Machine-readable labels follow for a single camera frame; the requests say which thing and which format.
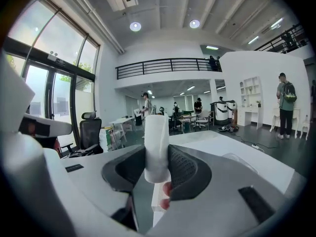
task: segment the white stool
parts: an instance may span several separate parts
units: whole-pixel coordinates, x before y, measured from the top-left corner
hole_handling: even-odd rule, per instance
[[[310,126],[311,126],[311,124],[309,123],[309,121],[304,121],[303,122],[302,128],[301,128],[301,137],[300,137],[300,139],[302,138],[302,135],[303,135],[303,128],[306,127],[307,128],[306,140],[307,140],[308,133],[310,132]]]

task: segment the chair headrest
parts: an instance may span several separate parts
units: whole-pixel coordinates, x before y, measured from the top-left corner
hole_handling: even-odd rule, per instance
[[[96,117],[96,111],[95,112],[91,112],[91,113],[83,113],[82,115],[81,115],[81,118],[82,119],[95,119],[95,117]]]

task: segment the chair backrest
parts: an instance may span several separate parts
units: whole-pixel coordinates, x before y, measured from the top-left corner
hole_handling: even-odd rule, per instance
[[[80,122],[80,148],[87,149],[95,144],[99,145],[99,134],[102,125],[100,118],[95,118],[94,114],[84,113],[82,118],[85,120]]]

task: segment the ceiling pipe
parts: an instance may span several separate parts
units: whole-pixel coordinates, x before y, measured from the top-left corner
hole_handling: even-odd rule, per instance
[[[90,17],[90,19],[102,30],[102,32],[105,34],[107,39],[111,42],[111,44],[114,46],[116,51],[120,54],[125,53],[122,46],[119,44],[119,42],[114,37],[114,35],[110,32],[109,28],[103,23],[101,17],[95,11],[95,8],[93,8],[90,2],[88,0],[76,0],[76,1],[84,9],[84,11]]]

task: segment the floor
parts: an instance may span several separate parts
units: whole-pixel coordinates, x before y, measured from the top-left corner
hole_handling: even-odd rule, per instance
[[[212,131],[219,132],[217,130],[219,127],[220,126],[218,125],[211,125],[210,129]],[[313,138],[316,135],[316,125],[314,124],[311,127],[309,139],[307,141],[305,140],[305,134],[303,135],[302,139],[299,139],[300,132],[298,132],[297,139],[294,138],[293,133],[291,134],[290,139],[279,140],[277,138],[278,131],[270,132],[269,130],[269,127],[262,127],[257,130],[256,125],[249,125],[245,127],[240,126],[239,131],[234,134],[228,132],[221,134],[229,136],[238,141],[244,141],[244,143],[249,146],[251,146],[253,143],[260,143],[262,145],[258,146],[262,148],[266,154],[294,168],[299,174],[307,177],[309,166],[315,159],[314,151],[316,142],[313,140]],[[173,131],[170,133],[170,136],[179,133],[180,132]],[[127,147],[136,144],[143,145],[143,135],[144,132],[142,127],[136,127],[136,131],[126,133],[127,142],[123,141],[123,144]],[[154,185],[148,183],[145,180],[144,174],[141,176],[133,190],[139,232],[142,234],[145,234],[152,227],[153,211],[151,208],[151,201],[153,190]]]

